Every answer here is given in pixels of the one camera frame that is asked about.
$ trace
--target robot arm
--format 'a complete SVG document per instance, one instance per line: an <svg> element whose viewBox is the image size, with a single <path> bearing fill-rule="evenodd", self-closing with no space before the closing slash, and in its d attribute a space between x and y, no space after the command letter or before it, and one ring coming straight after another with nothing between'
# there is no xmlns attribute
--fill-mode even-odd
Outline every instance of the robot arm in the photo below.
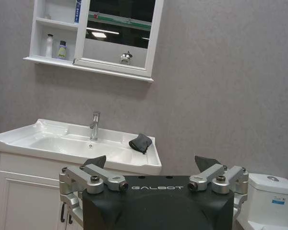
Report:
<svg viewBox="0 0 288 230"><path fill-rule="evenodd" d="M69 213L82 227L83 212L78 197L82 197L83 190L86 189L90 194L99 194L104 190L104 183L112 191L120 192L128 189L124 176L109 173L93 164L82 165L80 168L75 166L63 168L59 179L60 199L67 204Z"/></svg>

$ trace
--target cabinet handle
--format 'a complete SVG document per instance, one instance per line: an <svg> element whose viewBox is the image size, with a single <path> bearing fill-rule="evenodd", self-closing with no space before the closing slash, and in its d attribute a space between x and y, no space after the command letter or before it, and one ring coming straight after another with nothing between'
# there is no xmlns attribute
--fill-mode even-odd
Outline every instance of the cabinet handle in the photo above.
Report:
<svg viewBox="0 0 288 230"><path fill-rule="evenodd" d="M69 223L69 224L72 224L72 216L71 216L71 215L69 215L68 223Z"/></svg>
<svg viewBox="0 0 288 230"><path fill-rule="evenodd" d="M64 223L65 219L64 217L64 210L65 210L65 203L62 204L62 209L61 209L61 222Z"/></svg>

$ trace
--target toilet label sticker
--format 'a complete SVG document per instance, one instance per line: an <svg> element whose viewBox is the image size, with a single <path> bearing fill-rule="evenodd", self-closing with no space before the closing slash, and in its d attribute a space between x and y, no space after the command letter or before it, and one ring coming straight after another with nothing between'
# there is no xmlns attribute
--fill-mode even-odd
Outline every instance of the toilet label sticker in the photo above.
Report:
<svg viewBox="0 0 288 230"><path fill-rule="evenodd" d="M274 196L272 199L272 203L277 205L284 205L285 201L286 201L285 198L279 196Z"/></svg>

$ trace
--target toilet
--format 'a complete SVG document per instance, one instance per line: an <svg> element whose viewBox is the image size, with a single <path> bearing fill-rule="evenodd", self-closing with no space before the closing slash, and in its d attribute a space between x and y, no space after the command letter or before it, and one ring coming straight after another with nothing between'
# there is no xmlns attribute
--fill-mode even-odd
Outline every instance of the toilet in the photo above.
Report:
<svg viewBox="0 0 288 230"><path fill-rule="evenodd" d="M288 230L288 180L250 173L248 200L237 220L245 230Z"/></svg>

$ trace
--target mirror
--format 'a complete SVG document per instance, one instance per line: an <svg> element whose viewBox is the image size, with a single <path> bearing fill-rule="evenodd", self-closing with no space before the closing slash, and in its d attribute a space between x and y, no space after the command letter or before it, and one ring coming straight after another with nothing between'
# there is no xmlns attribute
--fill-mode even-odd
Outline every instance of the mirror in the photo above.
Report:
<svg viewBox="0 0 288 230"><path fill-rule="evenodd" d="M91 0L83 58L145 67L155 0Z"/></svg>

